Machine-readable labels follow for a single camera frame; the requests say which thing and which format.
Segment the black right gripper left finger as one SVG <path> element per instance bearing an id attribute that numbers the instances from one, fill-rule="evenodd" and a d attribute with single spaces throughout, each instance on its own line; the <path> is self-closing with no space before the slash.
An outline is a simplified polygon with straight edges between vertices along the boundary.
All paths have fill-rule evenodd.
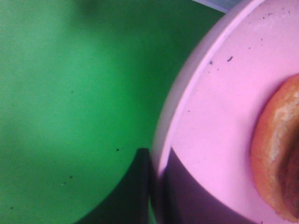
<path id="1" fill-rule="evenodd" d="M 147 224 L 149 222 L 150 152 L 139 148 L 113 191 L 78 224 Z"/>

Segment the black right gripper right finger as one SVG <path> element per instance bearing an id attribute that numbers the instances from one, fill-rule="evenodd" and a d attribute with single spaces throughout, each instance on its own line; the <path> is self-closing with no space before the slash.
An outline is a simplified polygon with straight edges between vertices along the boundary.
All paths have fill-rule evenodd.
<path id="1" fill-rule="evenodd" d="M 156 182 L 153 207 L 159 224 L 250 224 L 206 191 L 190 175 L 174 150 Z"/>

